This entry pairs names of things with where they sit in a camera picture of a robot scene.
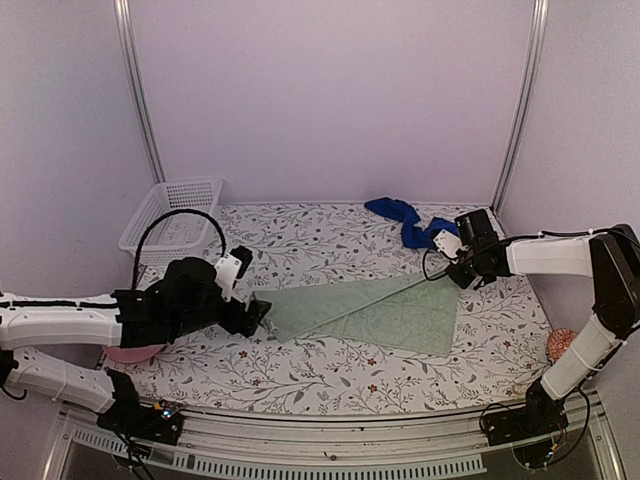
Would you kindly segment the light green towel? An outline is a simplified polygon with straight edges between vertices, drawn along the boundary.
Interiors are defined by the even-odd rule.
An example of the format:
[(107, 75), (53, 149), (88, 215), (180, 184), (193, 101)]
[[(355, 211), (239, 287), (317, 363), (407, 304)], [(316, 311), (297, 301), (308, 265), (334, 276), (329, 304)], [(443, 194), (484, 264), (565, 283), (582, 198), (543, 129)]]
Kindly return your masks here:
[(446, 357), (459, 294), (449, 280), (411, 274), (263, 290), (254, 298), (272, 303), (266, 320), (279, 328), (281, 342), (313, 333)]

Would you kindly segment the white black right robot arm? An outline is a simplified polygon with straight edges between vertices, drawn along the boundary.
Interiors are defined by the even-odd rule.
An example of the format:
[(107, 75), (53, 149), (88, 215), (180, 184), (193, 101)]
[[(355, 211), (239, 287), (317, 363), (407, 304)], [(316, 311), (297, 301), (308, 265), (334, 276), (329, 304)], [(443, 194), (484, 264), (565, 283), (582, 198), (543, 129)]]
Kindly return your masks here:
[(555, 327), (576, 336), (527, 389), (525, 404), (509, 420), (527, 436), (562, 424), (565, 399), (595, 376), (639, 329), (639, 238), (626, 223), (577, 232), (542, 230), (502, 237), (484, 210), (454, 221), (456, 232), (435, 234), (457, 286), (499, 278), (532, 279)]

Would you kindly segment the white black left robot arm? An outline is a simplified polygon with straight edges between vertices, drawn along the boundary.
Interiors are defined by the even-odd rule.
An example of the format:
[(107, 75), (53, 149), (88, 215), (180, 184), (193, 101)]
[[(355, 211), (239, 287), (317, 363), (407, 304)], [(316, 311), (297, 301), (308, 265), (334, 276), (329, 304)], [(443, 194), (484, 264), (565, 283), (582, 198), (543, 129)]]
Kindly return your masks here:
[(216, 264), (187, 257), (169, 263), (144, 290), (76, 299), (1, 296), (1, 383), (35, 390), (99, 415), (128, 434), (148, 426), (148, 412), (128, 375), (89, 370), (39, 351), (41, 345), (99, 345), (121, 350), (165, 346), (219, 325), (252, 336), (271, 308), (268, 301), (233, 294), (244, 261), (227, 254)]

